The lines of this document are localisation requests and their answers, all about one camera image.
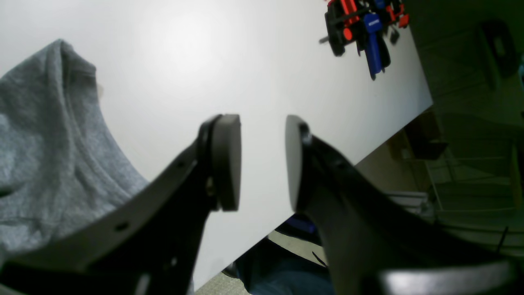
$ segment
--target person's leg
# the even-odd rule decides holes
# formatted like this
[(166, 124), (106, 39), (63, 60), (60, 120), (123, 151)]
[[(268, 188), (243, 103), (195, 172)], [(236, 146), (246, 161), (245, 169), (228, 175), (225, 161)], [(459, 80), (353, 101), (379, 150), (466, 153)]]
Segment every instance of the person's leg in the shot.
[(253, 295), (334, 295), (326, 268), (264, 239), (237, 261), (238, 277)]

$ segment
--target gray fabric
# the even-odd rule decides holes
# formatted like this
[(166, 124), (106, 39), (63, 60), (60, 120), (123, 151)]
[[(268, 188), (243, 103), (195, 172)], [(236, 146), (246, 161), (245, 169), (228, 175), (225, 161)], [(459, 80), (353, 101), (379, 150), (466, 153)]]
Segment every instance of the gray fabric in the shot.
[(0, 267), (145, 185), (104, 123), (95, 67), (69, 44), (55, 41), (0, 79)]

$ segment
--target red clamp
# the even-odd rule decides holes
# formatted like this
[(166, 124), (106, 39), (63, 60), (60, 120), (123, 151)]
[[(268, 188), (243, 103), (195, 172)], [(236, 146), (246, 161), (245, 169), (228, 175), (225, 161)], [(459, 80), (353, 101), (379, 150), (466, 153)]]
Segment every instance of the red clamp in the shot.
[[(357, 6), (355, 4), (355, 0), (330, 0), (327, 5), (331, 6), (332, 3), (340, 1), (340, 4), (342, 4), (342, 8), (344, 9), (345, 15), (350, 15), (351, 13), (357, 12)], [(349, 20), (346, 20), (344, 23), (346, 26), (350, 26), (360, 20), (360, 17), (355, 16)]]
[(400, 12), (395, 14), (393, 11), (393, 8), (391, 8), (391, 5), (386, 7), (386, 11), (389, 12), (389, 15), (391, 16), (391, 22), (394, 22), (397, 20), (397, 18), (404, 14), (404, 4), (400, 4)]
[(398, 21), (399, 28), (405, 28), (409, 25), (409, 14), (406, 14), (400, 18)]

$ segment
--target white tabletop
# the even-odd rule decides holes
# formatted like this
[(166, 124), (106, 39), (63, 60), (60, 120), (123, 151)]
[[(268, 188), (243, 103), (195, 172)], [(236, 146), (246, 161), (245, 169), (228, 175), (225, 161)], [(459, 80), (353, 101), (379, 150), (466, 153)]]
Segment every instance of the white tabletop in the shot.
[(325, 11), (322, 0), (0, 0), (0, 75), (68, 41), (96, 65), (107, 125), (150, 180), (205, 119), (241, 115), (240, 209), (209, 217), (199, 288), (292, 214), (286, 115), (357, 163), (432, 103), (410, 30), (387, 41), (391, 66), (372, 81), (354, 44), (341, 58), (318, 44)]

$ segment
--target screw hole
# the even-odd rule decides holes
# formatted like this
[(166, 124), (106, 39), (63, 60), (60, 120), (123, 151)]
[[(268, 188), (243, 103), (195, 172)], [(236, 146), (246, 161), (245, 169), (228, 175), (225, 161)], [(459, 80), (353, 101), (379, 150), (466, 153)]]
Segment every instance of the screw hole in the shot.
[(12, 192), (9, 191), (9, 190), (5, 190), (5, 191), (1, 191), (0, 190), (0, 198), (2, 197), (7, 197), (8, 195), (10, 195)]
[(115, 226), (115, 231), (122, 231), (129, 227), (129, 222), (122, 222), (121, 224), (118, 224)]

